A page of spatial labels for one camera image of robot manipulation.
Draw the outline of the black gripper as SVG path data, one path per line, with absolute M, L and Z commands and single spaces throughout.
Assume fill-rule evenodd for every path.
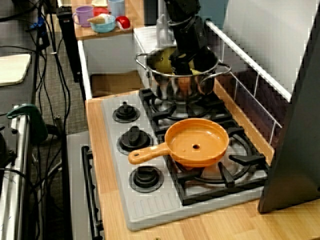
M 202 75 L 215 74 L 219 59 L 207 46 L 198 51 L 185 51 L 178 48 L 169 56 L 172 72 L 175 75 L 192 75 L 190 62 Z

